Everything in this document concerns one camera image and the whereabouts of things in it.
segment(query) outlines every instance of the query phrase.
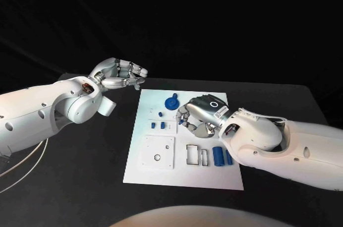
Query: black tablecloth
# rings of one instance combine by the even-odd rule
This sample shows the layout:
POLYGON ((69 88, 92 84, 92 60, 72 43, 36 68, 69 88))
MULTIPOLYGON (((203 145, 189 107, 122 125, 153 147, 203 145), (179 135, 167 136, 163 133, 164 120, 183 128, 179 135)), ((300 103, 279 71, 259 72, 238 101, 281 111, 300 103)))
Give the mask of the black tablecloth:
MULTIPOLYGON (((60 80, 73 77, 65 74, 60 80)), ((290 120, 326 124, 310 90, 297 85, 147 78, 143 89, 226 92, 230 110, 243 107, 290 120)), ((207 205, 251 211, 295 226, 341 226, 343 193, 292 182, 241 166, 245 191, 122 183, 140 91, 107 92, 117 103, 68 125, 49 139, 45 157, 26 179, 0 195, 0 226, 107 227, 131 215, 174 205, 207 205)), ((11 155, 14 164, 27 154, 11 155)), ((1 180, 13 183, 39 154, 1 180)))

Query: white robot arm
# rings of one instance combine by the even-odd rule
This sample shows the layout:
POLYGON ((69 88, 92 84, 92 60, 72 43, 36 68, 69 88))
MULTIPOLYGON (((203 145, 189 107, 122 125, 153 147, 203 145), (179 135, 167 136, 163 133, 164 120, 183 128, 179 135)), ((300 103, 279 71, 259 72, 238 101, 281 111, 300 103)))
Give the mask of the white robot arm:
POLYGON ((239 164, 310 186, 343 191, 343 130, 245 109, 232 112, 212 95, 193 98, 180 107, 176 120, 199 138, 212 137, 218 131, 239 164), (197 127, 187 122, 190 115, 203 122, 197 127))
POLYGON ((88 77, 75 77, 0 95, 0 156, 33 146, 69 123, 83 123, 99 112, 109 116, 115 103, 102 95, 109 89, 140 83, 147 70, 109 58, 88 77))

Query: blue lid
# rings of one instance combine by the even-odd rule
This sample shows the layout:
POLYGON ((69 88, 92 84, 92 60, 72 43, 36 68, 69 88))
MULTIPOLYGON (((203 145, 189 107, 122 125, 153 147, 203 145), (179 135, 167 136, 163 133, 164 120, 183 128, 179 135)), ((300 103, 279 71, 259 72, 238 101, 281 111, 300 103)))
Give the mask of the blue lid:
POLYGON ((173 111, 179 108, 179 100, 177 100, 177 94, 173 94, 173 97, 169 97, 164 102, 166 108, 173 111))

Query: cable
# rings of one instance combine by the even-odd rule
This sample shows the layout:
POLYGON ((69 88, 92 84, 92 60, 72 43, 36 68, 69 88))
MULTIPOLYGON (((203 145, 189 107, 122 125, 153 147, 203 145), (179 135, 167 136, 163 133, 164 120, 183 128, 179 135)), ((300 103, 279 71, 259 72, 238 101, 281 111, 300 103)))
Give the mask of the cable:
POLYGON ((252 115, 258 116, 258 117, 272 118, 272 119, 279 119, 279 120, 282 120, 282 121, 287 121, 287 118, 284 118, 284 117, 268 116, 268 115, 256 114, 256 113, 254 113, 254 112, 245 110, 243 108, 239 108, 239 110, 243 111, 243 112, 248 113, 248 114, 252 114, 252 115))
POLYGON ((39 163, 39 161, 40 161, 40 159, 42 159, 42 157, 43 157, 45 149, 43 149, 43 152, 42 152, 42 154, 40 154, 40 157, 39 157, 39 159, 37 159, 37 162, 36 162, 34 166, 32 167, 30 171, 29 171, 29 172, 26 173, 26 175, 17 180, 17 182, 14 182, 3 191, 0 191, 0 194, 1 194, 4 191, 7 191, 7 190, 24 179, 24 177, 30 174, 32 170, 36 168, 37 163, 39 163))
POLYGON ((27 158, 33 155, 33 153, 37 151, 37 149, 39 149, 42 143, 43 143, 43 141, 39 143, 37 147, 33 149, 33 151, 32 151, 30 154, 26 156, 26 158, 24 158, 7 171, 4 171, 4 172, 0 174, 0 177, 1 177, 6 173, 9 173, 9 172, 26 161, 26 159, 27 159, 27 158))

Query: white paper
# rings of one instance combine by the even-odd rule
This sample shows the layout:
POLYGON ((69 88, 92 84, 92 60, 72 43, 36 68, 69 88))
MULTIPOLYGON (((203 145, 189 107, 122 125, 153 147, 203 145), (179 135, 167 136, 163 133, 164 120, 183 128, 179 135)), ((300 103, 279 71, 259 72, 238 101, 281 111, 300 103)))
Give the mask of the white paper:
MULTIPOLYGON (((181 125, 179 125, 176 135, 163 134, 163 136, 174 137, 173 169, 153 169, 144 168, 141 167, 141 165, 138 165, 143 139, 145 138, 145 135, 150 134, 148 124, 151 124, 153 120, 174 121, 174 115, 177 110, 169 111, 164 107, 164 101, 169 97, 173 96, 173 93, 177 94, 180 106, 184 105, 192 98, 207 94, 216 96, 219 99, 228 102, 225 93, 145 89, 141 90, 122 182, 243 190, 238 162, 233 161, 233 165, 229 166, 225 160, 225 166, 222 167, 216 167, 213 164, 212 147, 220 146, 225 148, 222 142, 218 141, 218 133, 212 138, 200 139, 193 136, 193 134, 181 125), (186 145, 197 145, 199 147, 199 165, 186 164, 186 145), (202 166, 202 149, 207 150, 207 167, 202 166)), ((200 121, 197 121, 193 117, 189 118, 189 122, 194 125, 200 124, 200 121)))

